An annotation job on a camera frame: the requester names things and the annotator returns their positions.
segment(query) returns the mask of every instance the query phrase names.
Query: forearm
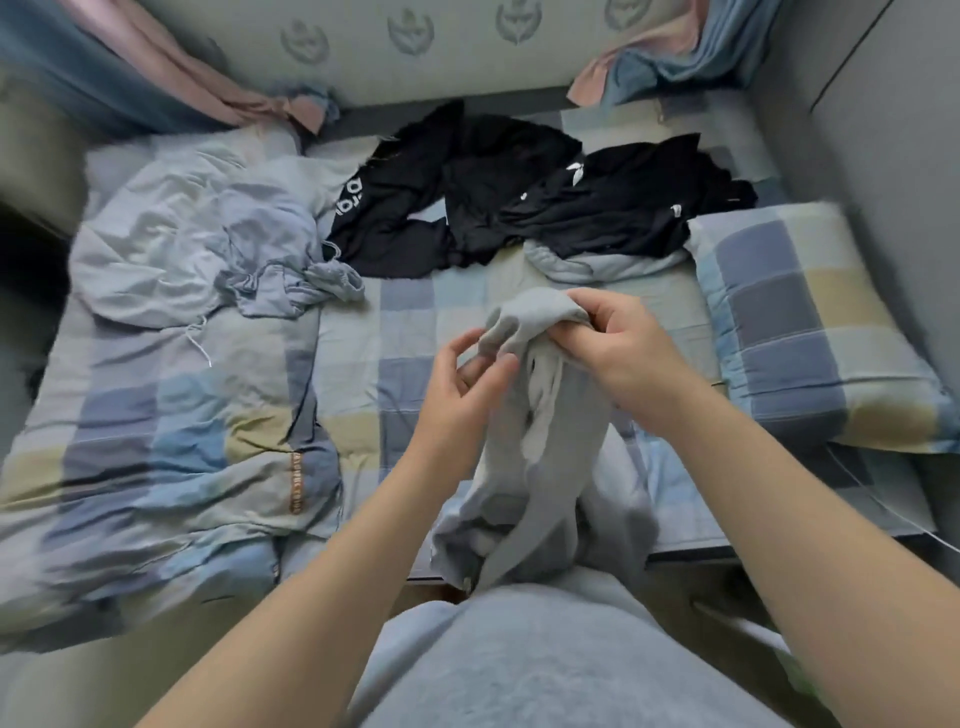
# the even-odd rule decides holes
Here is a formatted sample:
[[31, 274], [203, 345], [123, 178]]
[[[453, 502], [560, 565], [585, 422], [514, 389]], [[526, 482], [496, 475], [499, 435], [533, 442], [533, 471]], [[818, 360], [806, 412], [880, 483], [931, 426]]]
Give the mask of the forearm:
[[845, 725], [955, 719], [960, 591], [708, 387], [668, 440]]
[[404, 455], [306, 569], [214, 646], [141, 728], [331, 725], [446, 497], [427, 458]]

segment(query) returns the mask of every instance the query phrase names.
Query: hand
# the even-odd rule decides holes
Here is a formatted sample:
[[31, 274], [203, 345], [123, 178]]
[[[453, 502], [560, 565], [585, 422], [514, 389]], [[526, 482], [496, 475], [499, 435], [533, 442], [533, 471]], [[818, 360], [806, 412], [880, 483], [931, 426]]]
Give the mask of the hand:
[[679, 402], [709, 384], [677, 350], [670, 335], [634, 296], [592, 288], [566, 294], [590, 316], [594, 328], [562, 322], [550, 337], [586, 364], [611, 399], [648, 432], [667, 437]]
[[514, 354], [504, 354], [497, 359], [477, 355], [457, 369], [457, 357], [483, 332], [472, 328], [437, 353], [417, 428], [403, 455], [425, 464], [451, 489], [472, 475], [490, 413], [520, 367]]

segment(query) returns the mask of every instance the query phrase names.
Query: pillow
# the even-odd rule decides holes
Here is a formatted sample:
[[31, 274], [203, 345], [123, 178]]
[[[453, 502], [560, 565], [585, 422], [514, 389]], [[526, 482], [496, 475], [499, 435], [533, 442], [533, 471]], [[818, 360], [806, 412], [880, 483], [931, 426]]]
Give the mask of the pillow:
[[790, 445], [960, 452], [956, 405], [874, 290], [838, 206], [689, 226], [734, 404]]

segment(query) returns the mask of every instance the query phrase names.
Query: pink curtain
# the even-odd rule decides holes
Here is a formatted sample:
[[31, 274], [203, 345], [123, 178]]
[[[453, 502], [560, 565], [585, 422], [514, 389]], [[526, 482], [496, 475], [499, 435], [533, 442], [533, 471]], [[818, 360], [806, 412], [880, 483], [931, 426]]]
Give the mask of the pink curtain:
[[271, 98], [234, 83], [187, 54], [134, 0], [60, 0], [84, 30], [96, 36], [144, 78], [214, 119], [243, 126], [292, 118], [310, 132], [324, 123], [324, 108], [307, 96]]
[[599, 104], [603, 98], [610, 66], [624, 48], [639, 47], [652, 53], [673, 55], [694, 50], [700, 42], [704, 23], [707, 22], [709, 5], [709, 0], [689, 0], [686, 12], [680, 17], [644, 31], [593, 59], [573, 80], [566, 98], [578, 107]]

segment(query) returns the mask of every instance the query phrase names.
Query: left hand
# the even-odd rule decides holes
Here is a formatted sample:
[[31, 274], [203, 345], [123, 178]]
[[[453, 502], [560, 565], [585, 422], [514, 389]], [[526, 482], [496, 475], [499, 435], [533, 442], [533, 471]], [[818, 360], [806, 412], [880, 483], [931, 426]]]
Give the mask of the left hand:
[[426, 465], [445, 488], [470, 477], [487, 420], [520, 366], [510, 353], [496, 359], [477, 355], [457, 369], [457, 357], [483, 332], [465, 331], [437, 353], [417, 428], [403, 455]]

